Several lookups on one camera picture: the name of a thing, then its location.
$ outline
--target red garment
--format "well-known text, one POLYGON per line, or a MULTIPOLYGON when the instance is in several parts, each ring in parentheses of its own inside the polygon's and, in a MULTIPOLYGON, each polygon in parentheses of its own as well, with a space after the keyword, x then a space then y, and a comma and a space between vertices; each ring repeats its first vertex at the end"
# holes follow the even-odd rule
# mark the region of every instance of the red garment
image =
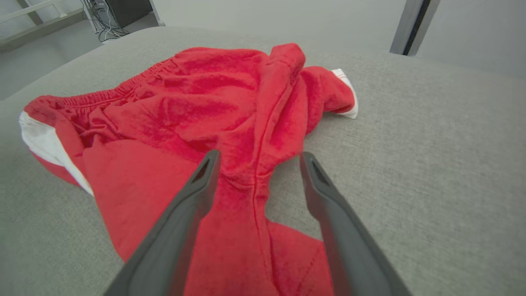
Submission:
POLYGON ((92 190, 125 261, 205 154, 220 150, 185 293, 330 295, 323 243, 265 217, 276 165, 303 150, 323 112, 355 105, 348 85, 304 62, 295 44, 270 56, 190 48, 114 90, 35 99, 23 138, 47 169, 92 190))

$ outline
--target gray floor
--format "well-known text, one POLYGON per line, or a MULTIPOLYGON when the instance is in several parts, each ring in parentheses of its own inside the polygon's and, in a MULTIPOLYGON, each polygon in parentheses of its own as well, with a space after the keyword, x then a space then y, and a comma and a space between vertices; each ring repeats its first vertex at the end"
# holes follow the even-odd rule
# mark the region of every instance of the gray floor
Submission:
MULTIPOLYGON (((126 29, 135 32, 155 26, 155 16, 148 14, 126 29)), ((89 21, 81 21, 11 52, 0 54, 0 101, 99 46, 103 44, 93 33, 89 21)))

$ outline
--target white stripe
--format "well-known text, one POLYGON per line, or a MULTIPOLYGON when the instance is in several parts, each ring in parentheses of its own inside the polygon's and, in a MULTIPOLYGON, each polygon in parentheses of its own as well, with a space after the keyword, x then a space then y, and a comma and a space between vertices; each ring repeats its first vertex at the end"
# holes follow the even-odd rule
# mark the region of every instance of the white stripe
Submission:
POLYGON ((29 150, 45 161, 63 166, 84 190, 93 195, 91 185, 67 155, 54 127, 29 117, 25 111, 20 114, 18 122, 22 140, 29 150))
POLYGON ((356 91, 354 87, 352 87, 351 81, 347 78, 347 76, 345 75, 342 69, 332 70, 331 72, 333 72, 334 75, 336 75, 336 77, 338 77, 341 81, 343 81, 343 83, 345 83, 348 87, 351 88, 352 95, 355 97, 355 105, 354 107, 352 107, 351 110, 344 112, 344 113, 337 113, 337 114, 343 115, 345 117, 349 117, 351 119, 356 119, 356 116, 358 116, 358 98, 356 97, 356 91))

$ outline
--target elastic waistband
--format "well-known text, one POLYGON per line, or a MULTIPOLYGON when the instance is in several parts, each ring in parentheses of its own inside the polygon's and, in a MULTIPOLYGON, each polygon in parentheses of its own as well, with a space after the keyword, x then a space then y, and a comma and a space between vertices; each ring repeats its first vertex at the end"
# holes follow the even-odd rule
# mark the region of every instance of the elastic waistband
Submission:
POLYGON ((152 78, 161 70, 174 69, 177 65, 173 62, 174 57, 159 62, 144 72, 122 82, 119 86, 111 90, 103 90, 82 95, 75 95, 71 97, 56 97, 56 96, 41 96, 37 98, 38 101, 47 101, 64 107, 73 108, 88 108, 102 105, 105 103, 114 102, 122 97, 125 97, 130 92, 144 83, 144 81, 152 78))

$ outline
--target gray couch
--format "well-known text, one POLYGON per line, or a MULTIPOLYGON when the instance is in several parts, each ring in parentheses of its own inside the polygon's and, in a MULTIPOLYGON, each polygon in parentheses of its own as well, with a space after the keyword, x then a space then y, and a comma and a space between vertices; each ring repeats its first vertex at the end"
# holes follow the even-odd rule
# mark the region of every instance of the gray couch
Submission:
MULTIPOLYGON (((18 115, 39 95, 112 88, 193 46, 275 41, 159 27, 97 48, 0 102, 2 295, 97 295, 122 261, 90 195, 47 172, 18 115)), ((526 295, 526 81, 393 54, 324 54, 360 103, 305 140, 415 295, 526 295)), ((297 161, 272 177, 267 216, 320 238, 297 161)))

